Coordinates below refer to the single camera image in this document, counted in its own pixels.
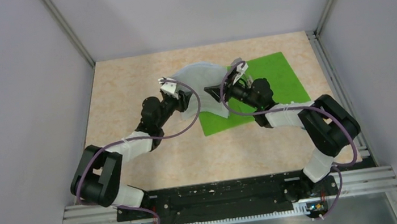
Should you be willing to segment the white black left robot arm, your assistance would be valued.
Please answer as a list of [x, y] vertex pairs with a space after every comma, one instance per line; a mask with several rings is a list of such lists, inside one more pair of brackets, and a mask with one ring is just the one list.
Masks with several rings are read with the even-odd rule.
[[148, 97], [142, 102], [141, 119], [132, 134], [104, 147], [89, 145], [82, 153], [73, 176], [70, 192], [82, 205], [114, 207], [130, 211], [138, 218], [151, 212], [149, 194], [136, 187], [120, 184], [123, 165], [157, 148], [168, 139], [163, 126], [175, 112], [188, 109], [193, 90], [164, 93], [162, 99]]

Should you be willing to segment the white printed paper sheet front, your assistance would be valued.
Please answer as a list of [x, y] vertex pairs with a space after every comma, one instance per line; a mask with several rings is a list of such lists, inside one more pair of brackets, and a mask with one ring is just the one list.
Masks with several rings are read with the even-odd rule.
[[194, 117], [198, 109], [201, 112], [209, 112], [219, 117], [229, 117], [229, 111], [224, 105], [204, 91], [206, 87], [219, 86], [226, 73], [227, 68], [224, 66], [210, 62], [196, 62], [183, 67], [171, 76], [172, 79], [185, 83], [194, 89], [201, 100], [201, 106], [198, 107], [196, 97], [190, 98], [188, 108], [181, 113], [183, 120]]

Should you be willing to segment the chrome folder clip mechanism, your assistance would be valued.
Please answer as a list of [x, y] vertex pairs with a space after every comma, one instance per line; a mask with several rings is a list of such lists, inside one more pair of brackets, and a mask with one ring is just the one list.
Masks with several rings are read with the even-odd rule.
[[250, 75], [248, 75], [246, 76], [246, 82], [248, 86], [252, 86], [254, 79]]

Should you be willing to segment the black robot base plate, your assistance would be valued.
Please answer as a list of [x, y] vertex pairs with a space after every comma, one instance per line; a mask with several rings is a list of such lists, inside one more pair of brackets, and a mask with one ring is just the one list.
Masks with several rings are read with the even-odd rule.
[[187, 224], [251, 217], [293, 210], [299, 201], [325, 200], [338, 193], [334, 174], [317, 183], [299, 171], [249, 177], [212, 184], [157, 189], [141, 210], [118, 208], [118, 222], [158, 215], [160, 224]]

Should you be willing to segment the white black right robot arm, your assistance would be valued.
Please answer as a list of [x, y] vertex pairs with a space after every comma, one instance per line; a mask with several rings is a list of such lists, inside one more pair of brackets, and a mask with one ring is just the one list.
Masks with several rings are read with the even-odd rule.
[[[316, 196], [323, 189], [323, 182], [332, 167], [350, 167], [357, 162], [358, 151], [354, 139], [361, 128], [333, 97], [323, 94], [314, 101], [305, 103], [278, 104], [273, 100], [273, 91], [265, 79], [256, 79], [251, 84], [225, 82], [204, 89], [213, 99], [224, 106], [230, 99], [255, 109], [251, 116], [263, 128], [294, 126], [304, 129], [315, 146], [299, 180], [299, 195]], [[349, 163], [335, 161], [346, 147], [353, 154]]]

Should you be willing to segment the green plastic clip folder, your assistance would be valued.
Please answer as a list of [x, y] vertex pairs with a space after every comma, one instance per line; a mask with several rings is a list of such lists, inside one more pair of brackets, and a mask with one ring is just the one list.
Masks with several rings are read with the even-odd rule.
[[[252, 79], [265, 78], [273, 91], [273, 100], [276, 103], [305, 103], [311, 99], [281, 52], [249, 60], [246, 76]], [[201, 110], [199, 119], [205, 136], [254, 122], [252, 116], [231, 113], [228, 118], [223, 118], [205, 112], [204, 109]]]

